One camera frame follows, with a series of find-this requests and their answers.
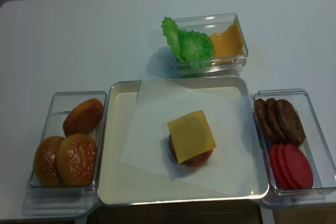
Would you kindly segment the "sesame bun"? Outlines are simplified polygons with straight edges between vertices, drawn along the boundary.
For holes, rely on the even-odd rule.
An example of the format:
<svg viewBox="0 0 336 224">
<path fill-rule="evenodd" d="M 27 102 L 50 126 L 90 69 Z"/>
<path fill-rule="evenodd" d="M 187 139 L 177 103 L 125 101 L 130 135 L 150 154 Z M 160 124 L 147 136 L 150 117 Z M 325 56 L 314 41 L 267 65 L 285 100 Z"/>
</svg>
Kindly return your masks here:
<svg viewBox="0 0 336 224">
<path fill-rule="evenodd" d="M 34 172 L 43 186 L 60 186 L 62 181 L 56 168 L 56 154 L 61 136 L 50 136 L 39 144 L 34 155 Z"/>
<path fill-rule="evenodd" d="M 67 186 L 88 186 L 93 181 L 97 145 L 89 135 L 77 133 L 61 141 L 56 154 L 56 169 Z"/>
</svg>

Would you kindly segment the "green lettuce leaf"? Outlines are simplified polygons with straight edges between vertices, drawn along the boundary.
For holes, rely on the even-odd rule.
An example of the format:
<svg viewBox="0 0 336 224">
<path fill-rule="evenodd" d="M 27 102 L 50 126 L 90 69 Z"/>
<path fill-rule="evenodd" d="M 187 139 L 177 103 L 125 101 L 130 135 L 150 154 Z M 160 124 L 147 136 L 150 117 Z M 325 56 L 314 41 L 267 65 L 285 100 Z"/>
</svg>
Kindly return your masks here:
<svg viewBox="0 0 336 224">
<path fill-rule="evenodd" d="M 205 68 L 215 54 L 213 42 L 205 33 L 178 29 L 176 22 L 165 17 L 161 25 L 167 44 L 176 59 L 189 68 Z"/>
</svg>

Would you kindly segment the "clear lettuce cheese container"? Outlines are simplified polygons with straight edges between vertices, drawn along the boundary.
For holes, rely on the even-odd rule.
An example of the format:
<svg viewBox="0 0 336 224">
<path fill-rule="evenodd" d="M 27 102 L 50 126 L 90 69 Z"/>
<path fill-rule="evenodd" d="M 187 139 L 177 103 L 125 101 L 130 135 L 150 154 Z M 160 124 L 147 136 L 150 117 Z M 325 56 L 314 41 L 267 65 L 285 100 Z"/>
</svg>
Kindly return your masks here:
<svg viewBox="0 0 336 224">
<path fill-rule="evenodd" d="M 185 31 L 199 31 L 205 33 L 207 36 L 213 33 L 224 32 L 238 17 L 235 13 L 201 16 L 193 18 L 181 18 L 175 19 L 178 29 Z M 210 66 L 205 68 L 189 68 L 188 65 L 180 63 L 176 57 L 172 58 L 172 65 L 174 73 L 178 78 L 189 77 L 205 77 L 205 76 L 224 76 L 224 75 L 236 75 L 240 76 L 244 66 L 247 63 L 248 49 L 241 31 L 239 24 L 240 35 L 243 40 L 244 54 L 239 56 L 227 57 L 210 60 Z"/>
</svg>

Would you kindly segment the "yellow cheese slice on burger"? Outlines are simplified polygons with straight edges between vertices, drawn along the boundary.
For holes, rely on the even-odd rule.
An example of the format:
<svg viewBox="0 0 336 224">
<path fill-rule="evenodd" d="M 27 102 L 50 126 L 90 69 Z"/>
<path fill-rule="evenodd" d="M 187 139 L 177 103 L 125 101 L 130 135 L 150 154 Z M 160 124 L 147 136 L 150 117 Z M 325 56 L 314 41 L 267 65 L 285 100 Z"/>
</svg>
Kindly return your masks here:
<svg viewBox="0 0 336 224">
<path fill-rule="evenodd" d="M 167 123 L 169 150 L 178 164 L 199 167 L 205 164 L 216 143 L 202 110 Z"/>
</svg>

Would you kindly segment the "white paper sheet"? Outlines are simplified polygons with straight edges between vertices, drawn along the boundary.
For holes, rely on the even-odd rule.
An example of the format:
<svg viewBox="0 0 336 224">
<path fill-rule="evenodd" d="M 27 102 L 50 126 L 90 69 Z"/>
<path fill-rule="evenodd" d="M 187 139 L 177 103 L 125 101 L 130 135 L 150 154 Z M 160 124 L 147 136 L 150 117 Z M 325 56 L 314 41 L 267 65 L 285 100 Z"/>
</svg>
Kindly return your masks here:
<svg viewBox="0 0 336 224">
<path fill-rule="evenodd" d="M 167 123 L 199 110 L 216 148 L 202 166 L 180 165 L 169 150 Z M 228 195 L 250 194 L 255 135 L 247 87 L 240 77 L 145 81 L 120 162 Z"/>
</svg>

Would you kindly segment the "orange bottom bun piece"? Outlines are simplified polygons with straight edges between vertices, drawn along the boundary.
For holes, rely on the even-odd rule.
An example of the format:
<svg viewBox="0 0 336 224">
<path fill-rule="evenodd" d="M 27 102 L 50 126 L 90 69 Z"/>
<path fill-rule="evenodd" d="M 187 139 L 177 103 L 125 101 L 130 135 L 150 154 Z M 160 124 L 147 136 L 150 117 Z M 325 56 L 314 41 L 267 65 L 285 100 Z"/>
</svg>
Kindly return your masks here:
<svg viewBox="0 0 336 224">
<path fill-rule="evenodd" d="M 69 113 L 63 123 L 65 136 L 91 133 L 101 121 L 103 112 L 104 106 L 96 98 L 80 103 Z"/>
</svg>

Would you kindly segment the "left brown meat patty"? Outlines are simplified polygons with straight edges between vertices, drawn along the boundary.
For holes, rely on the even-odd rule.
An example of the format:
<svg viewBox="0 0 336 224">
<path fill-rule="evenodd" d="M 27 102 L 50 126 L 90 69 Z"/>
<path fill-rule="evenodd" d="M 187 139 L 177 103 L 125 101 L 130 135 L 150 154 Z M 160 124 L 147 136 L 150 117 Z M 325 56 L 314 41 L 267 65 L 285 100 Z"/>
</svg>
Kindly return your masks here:
<svg viewBox="0 0 336 224">
<path fill-rule="evenodd" d="M 264 137 L 270 142 L 271 144 L 276 144 L 277 139 L 274 136 L 272 130 L 270 129 L 265 116 L 265 102 L 262 99 L 257 99 L 254 103 L 254 110 L 255 115 L 257 117 L 259 126 L 263 132 Z"/>
</svg>

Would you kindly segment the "brown meat patty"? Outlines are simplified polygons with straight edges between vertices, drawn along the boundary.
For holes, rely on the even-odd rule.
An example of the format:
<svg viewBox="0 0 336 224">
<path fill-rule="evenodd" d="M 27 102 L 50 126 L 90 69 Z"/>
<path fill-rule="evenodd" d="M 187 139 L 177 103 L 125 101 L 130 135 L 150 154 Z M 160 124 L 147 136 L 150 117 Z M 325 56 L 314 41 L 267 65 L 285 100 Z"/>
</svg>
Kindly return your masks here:
<svg viewBox="0 0 336 224">
<path fill-rule="evenodd" d="M 270 127 L 274 137 L 277 140 L 277 143 L 288 143 L 288 139 L 284 135 L 283 131 L 280 128 L 278 118 L 275 113 L 275 99 L 269 98 L 265 101 L 265 113 L 266 113 L 266 121 L 268 126 Z"/>
<path fill-rule="evenodd" d="M 292 104 L 284 99 L 275 101 L 275 113 L 278 118 L 279 126 L 289 143 L 299 146 L 306 139 L 306 135 Z"/>
<path fill-rule="evenodd" d="M 270 129 L 265 116 L 265 102 L 262 99 L 257 99 L 254 103 L 254 110 L 255 115 L 257 117 L 259 126 L 263 132 L 264 137 L 270 142 L 271 144 L 276 144 L 277 139 L 274 136 L 272 130 Z"/>
</svg>

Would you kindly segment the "white serving tray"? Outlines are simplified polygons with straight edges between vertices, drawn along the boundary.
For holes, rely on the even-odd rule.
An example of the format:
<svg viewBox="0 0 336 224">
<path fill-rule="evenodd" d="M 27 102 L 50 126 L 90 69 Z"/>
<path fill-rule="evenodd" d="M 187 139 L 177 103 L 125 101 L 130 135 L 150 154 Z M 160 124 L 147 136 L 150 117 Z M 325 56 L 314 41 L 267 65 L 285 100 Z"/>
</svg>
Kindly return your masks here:
<svg viewBox="0 0 336 224">
<path fill-rule="evenodd" d="M 228 195 L 180 180 L 170 180 L 145 169 L 122 164 L 120 159 L 130 131 L 140 86 L 145 81 L 174 80 L 119 82 L 111 88 L 98 189 L 98 196 L 103 204 L 114 206 L 193 200 L 255 200 L 267 194 L 268 181 L 257 132 L 252 141 L 250 194 Z"/>
</svg>

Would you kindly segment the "middle brown meat patty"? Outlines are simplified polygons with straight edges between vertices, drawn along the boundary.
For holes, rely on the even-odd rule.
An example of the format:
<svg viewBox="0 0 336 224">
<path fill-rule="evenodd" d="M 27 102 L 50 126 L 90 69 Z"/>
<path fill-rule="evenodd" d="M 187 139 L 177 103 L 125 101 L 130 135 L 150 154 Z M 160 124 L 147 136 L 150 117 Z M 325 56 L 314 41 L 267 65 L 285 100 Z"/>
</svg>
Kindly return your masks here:
<svg viewBox="0 0 336 224">
<path fill-rule="evenodd" d="M 270 127 L 274 137 L 277 140 L 277 143 L 288 143 L 288 139 L 284 135 L 283 131 L 280 128 L 278 118 L 275 113 L 275 99 L 269 98 L 265 101 L 265 113 L 266 113 L 266 121 L 268 126 Z"/>
</svg>

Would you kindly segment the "clear bun container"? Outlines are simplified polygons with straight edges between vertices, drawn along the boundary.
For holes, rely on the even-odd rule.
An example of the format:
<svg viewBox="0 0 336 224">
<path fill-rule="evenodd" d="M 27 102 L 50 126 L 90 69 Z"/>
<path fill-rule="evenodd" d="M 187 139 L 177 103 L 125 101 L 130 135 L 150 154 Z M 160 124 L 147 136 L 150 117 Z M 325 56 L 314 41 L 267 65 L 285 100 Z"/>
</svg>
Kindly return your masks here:
<svg viewBox="0 0 336 224">
<path fill-rule="evenodd" d="M 97 157 L 92 183 L 88 186 L 67 186 L 62 182 L 60 186 L 43 186 L 34 172 L 33 163 L 33 171 L 30 176 L 28 189 L 30 195 L 34 197 L 91 197 L 97 194 L 97 183 L 99 179 L 103 147 L 102 139 L 107 114 L 107 94 L 104 91 L 55 93 L 52 97 L 40 143 L 50 136 L 61 136 L 65 139 L 66 136 L 63 131 L 63 123 L 66 117 L 80 103 L 92 98 L 98 99 L 104 106 L 101 121 L 91 133 L 87 134 L 94 139 L 97 145 Z"/>
</svg>

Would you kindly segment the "right brown meat patty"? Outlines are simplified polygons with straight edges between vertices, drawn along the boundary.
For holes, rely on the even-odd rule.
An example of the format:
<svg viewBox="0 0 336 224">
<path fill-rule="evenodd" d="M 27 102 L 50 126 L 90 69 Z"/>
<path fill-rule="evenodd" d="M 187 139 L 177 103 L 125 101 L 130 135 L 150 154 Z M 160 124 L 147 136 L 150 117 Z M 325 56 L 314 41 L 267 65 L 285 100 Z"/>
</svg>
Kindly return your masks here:
<svg viewBox="0 0 336 224">
<path fill-rule="evenodd" d="M 275 113 L 278 118 L 279 126 L 289 143 L 299 146 L 306 139 L 306 135 L 292 104 L 284 99 L 275 101 Z"/>
</svg>

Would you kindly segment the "left red tomato slice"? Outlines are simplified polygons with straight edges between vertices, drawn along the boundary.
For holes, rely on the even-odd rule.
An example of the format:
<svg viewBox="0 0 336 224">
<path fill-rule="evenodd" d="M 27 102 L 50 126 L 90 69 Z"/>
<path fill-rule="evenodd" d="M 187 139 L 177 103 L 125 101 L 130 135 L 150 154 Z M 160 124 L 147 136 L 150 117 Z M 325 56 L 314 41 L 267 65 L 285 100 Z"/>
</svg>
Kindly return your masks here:
<svg viewBox="0 0 336 224">
<path fill-rule="evenodd" d="M 280 169 L 280 166 L 278 164 L 278 148 L 281 147 L 281 144 L 274 144 L 270 148 L 269 151 L 269 159 L 270 159 L 270 164 L 272 168 L 272 172 L 274 175 L 274 178 L 278 185 L 283 189 L 283 190 L 290 190 L 291 187 L 289 186 L 289 183 L 286 181 L 286 178 L 282 176 L 281 172 L 282 170 Z"/>
</svg>

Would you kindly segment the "middle red tomato slice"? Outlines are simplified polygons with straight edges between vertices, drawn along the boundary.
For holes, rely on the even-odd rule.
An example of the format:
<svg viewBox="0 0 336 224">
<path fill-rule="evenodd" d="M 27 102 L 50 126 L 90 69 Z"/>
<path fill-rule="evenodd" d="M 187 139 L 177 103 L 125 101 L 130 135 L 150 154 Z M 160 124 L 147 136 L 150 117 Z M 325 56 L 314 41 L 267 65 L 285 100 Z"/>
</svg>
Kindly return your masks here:
<svg viewBox="0 0 336 224">
<path fill-rule="evenodd" d="M 298 190 L 301 189 L 300 186 L 298 186 L 295 182 L 292 181 L 291 177 L 289 176 L 289 173 L 285 166 L 285 160 L 284 160 L 284 150 L 285 150 L 285 144 L 278 144 L 277 147 L 277 162 L 279 165 L 279 170 L 281 174 L 281 178 L 284 180 L 286 184 L 286 190 Z"/>
</svg>

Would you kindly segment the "clear patty tomato container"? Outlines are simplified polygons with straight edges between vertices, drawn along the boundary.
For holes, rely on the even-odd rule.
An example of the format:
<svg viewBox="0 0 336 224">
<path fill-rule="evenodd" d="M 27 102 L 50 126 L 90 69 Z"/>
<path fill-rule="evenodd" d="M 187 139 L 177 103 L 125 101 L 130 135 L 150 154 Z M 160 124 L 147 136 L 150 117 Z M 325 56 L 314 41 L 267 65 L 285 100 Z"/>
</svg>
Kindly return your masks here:
<svg viewBox="0 0 336 224">
<path fill-rule="evenodd" d="M 264 137 L 254 110 L 254 103 L 257 99 L 262 99 L 265 102 L 269 98 L 289 101 L 300 117 L 306 139 L 296 147 L 303 152 L 310 163 L 313 172 L 311 189 L 283 190 L 274 178 L 269 159 L 269 151 L 274 144 L 268 142 Z M 268 179 L 268 192 L 262 198 L 261 204 L 268 208 L 287 208 L 328 203 L 329 196 L 335 194 L 335 163 L 325 142 L 308 93 L 303 89 L 258 91 L 251 95 L 251 106 Z"/>
</svg>

